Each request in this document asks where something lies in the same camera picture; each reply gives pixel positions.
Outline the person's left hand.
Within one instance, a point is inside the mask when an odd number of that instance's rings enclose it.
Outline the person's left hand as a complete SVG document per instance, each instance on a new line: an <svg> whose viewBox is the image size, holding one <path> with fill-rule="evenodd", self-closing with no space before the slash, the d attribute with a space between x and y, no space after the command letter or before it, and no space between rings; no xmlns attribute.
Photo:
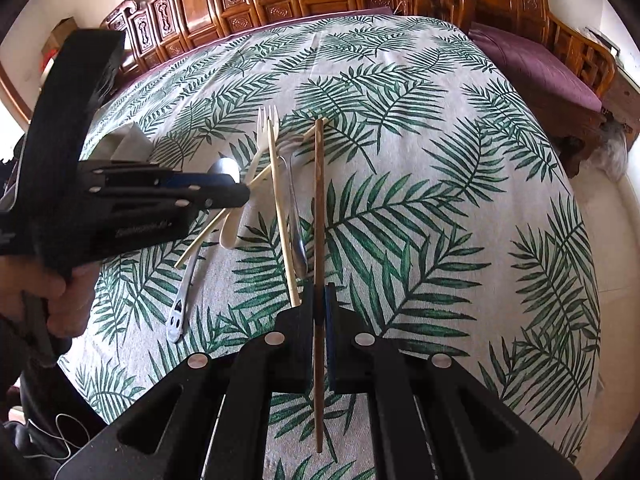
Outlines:
<svg viewBox="0 0 640 480"><path fill-rule="evenodd" d="M1 257L1 315L19 323L25 318L24 292L48 300L47 329L58 338L75 338L87 328L101 265L78 266L69 281L29 256Z"/></svg>

